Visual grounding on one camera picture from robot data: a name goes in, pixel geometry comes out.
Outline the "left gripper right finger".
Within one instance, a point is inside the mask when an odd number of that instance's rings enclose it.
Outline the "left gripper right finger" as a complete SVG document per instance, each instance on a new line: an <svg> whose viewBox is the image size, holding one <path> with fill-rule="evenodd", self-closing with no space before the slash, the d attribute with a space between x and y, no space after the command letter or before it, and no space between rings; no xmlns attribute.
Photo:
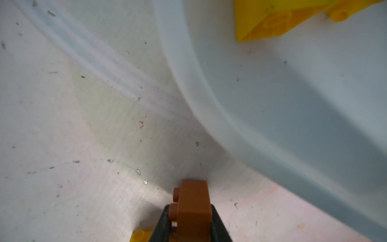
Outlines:
<svg viewBox="0 0 387 242"><path fill-rule="evenodd" d="M224 226L216 208L212 207L211 242L232 242L232 239Z"/></svg>

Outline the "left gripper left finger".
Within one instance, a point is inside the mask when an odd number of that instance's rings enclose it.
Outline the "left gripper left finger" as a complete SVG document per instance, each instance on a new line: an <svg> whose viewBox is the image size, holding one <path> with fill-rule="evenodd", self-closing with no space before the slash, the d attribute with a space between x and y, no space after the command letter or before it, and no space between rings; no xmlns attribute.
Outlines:
<svg viewBox="0 0 387 242"><path fill-rule="evenodd" d="M171 232L171 221L169 220L169 207L166 205L153 230L148 242L169 242Z"/></svg>

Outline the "brown lego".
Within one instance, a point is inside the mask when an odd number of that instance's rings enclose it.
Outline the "brown lego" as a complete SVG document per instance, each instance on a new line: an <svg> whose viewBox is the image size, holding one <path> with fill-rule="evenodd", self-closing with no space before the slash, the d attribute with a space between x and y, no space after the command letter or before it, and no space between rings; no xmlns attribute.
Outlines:
<svg viewBox="0 0 387 242"><path fill-rule="evenodd" d="M176 223L169 235L170 242L211 241L212 207L205 180L184 179L173 190L173 203L168 218Z"/></svg>

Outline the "yellow lego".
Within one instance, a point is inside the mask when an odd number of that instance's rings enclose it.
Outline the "yellow lego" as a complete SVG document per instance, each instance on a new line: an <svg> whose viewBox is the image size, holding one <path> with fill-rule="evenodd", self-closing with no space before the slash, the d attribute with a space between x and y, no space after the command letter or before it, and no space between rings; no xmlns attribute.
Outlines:
<svg viewBox="0 0 387 242"><path fill-rule="evenodd" d="M380 0L234 1L236 39L238 42L244 42L280 36L320 12L325 12L335 22L342 22L380 2Z"/></svg>
<svg viewBox="0 0 387 242"><path fill-rule="evenodd" d="M132 234L130 242L149 242L152 231L139 230Z"/></svg>

